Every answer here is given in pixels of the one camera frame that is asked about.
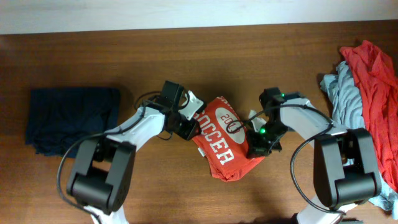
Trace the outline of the orange FRAM t-shirt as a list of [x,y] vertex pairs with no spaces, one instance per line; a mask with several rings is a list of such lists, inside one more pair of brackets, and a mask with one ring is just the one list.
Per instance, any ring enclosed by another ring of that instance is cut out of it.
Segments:
[[246,128],[228,132],[239,126],[239,117],[224,97],[215,98],[194,118],[199,122],[201,134],[193,141],[207,158],[214,178],[224,182],[240,180],[264,160],[246,157],[249,149]]

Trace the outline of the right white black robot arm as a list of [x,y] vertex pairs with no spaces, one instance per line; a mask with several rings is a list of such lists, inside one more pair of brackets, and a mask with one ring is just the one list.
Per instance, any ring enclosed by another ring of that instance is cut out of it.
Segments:
[[291,223],[341,223],[346,212],[381,193],[381,178],[374,143],[364,128],[340,125],[313,107],[301,93],[281,93],[265,89],[259,96],[262,114],[269,119],[259,130],[247,131],[248,159],[281,151],[281,138],[295,131],[303,138],[290,159],[290,176],[299,187],[294,172],[298,153],[313,147],[313,186],[309,199],[300,190],[307,207],[290,219]]

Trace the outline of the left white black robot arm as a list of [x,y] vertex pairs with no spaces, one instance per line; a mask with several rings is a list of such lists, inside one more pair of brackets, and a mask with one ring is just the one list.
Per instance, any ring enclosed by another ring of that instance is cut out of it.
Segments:
[[166,81],[160,91],[140,96],[136,113],[116,128],[76,141],[78,150],[62,200],[88,213],[94,223],[126,223],[123,203],[129,192],[136,152],[166,131],[184,140],[200,133],[194,115],[206,103],[178,83]]

